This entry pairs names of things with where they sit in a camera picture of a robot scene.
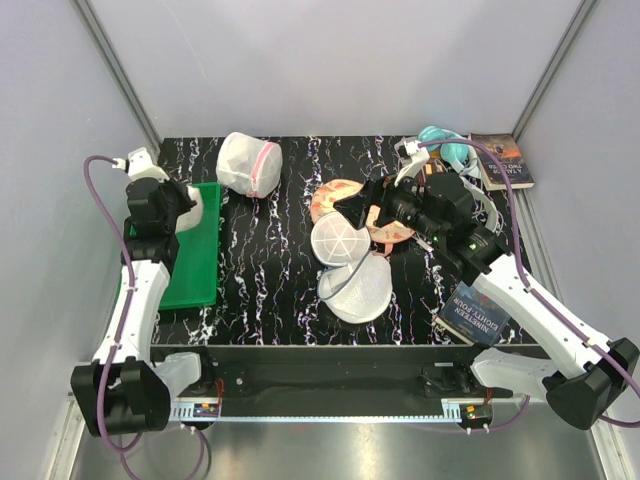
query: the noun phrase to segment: book cover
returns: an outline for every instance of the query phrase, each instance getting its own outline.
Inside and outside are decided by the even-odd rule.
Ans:
[[[465,343],[493,345],[510,318],[493,300],[460,282],[435,322]]]
[[[507,175],[509,175],[512,188],[533,187],[534,182],[531,173],[529,173],[529,169],[520,154],[520,149],[511,135],[508,133],[498,135],[477,135],[472,133],[470,138],[476,142],[483,143],[496,154],[507,171]],[[477,152],[482,170],[482,181],[487,190],[506,190],[507,187],[500,176],[498,167],[486,154],[480,150],[477,150]]]

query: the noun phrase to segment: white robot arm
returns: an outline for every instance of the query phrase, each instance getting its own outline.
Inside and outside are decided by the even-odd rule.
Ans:
[[[200,191],[173,181],[144,148],[131,152],[127,160],[116,159],[114,168],[124,170],[131,180],[127,186],[131,216],[125,222],[123,234],[132,260],[135,289],[109,370],[112,388],[107,391],[104,403],[110,435],[163,429],[171,401],[197,382],[202,372],[197,353],[169,355],[156,367],[150,358],[158,307],[178,254],[175,234],[200,222],[203,213]],[[99,435],[97,379],[114,345],[130,288],[128,266],[124,265],[105,338],[92,363],[76,367],[71,377],[72,390],[94,436]]]
[[[405,145],[402,153],[413,161],[397,178],[368,180],[360,192],[335,202],[334,207],[354,228],[364,228],[370,206],[377,205],[376,226],[399,221],[427,235],[446,270],[495,301],[550,357],[539,360],[489,348],[471,365],[477,381],[545,399],[569,424],[590,428],[627,387],[622,375],[594,348],[609,354],[630,375],[640,351],[626,338],[610,341],[526,272],[529,286],[525,287],[515,255],[506,253],[506,245],[491,229],[473,220],[472,191],[456,173],[431,175],[424,186],[415,181],[415,173],[428,159],[426,154],[418,155],[426,151],[424,145]]]

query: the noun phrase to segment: white mesh bowl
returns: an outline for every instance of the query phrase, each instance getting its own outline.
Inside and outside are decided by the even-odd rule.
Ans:
[[[322,217],[311,231],[311,249],[316,258],[328,267],[340,267],[357,262],[371,247],[366,228],[354,229],[338,212]]]

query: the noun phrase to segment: black table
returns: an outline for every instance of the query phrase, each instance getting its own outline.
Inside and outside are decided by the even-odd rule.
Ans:
[[[413,239],[390,257],[393,296],[377,320],[357,327],[339,321],[318,300],[323,266],[311,252],[309,205],[332,179],[363,182],[397,169],[400,137],[271,137],[282,146],[280,186],[263,200],[224,191],[219,290],[213,307],[164,311],[156,345],[432,345],[453,340],[431,327],[457,282]],[[222,138],[172,138],[160,164],[182,182],[216,180]],[[501,212],[501,235],[511,244],[504,192],[491,198]],[[501,343],[534,343],[511,321]]]

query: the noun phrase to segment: cable clip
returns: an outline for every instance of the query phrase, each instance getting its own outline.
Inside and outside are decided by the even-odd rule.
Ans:
[[[117,168],[118,170],[124,170],[127,172],[129,170],[129,160],[125,160],[124,158],[114,158],[115,162],[112,168]]]

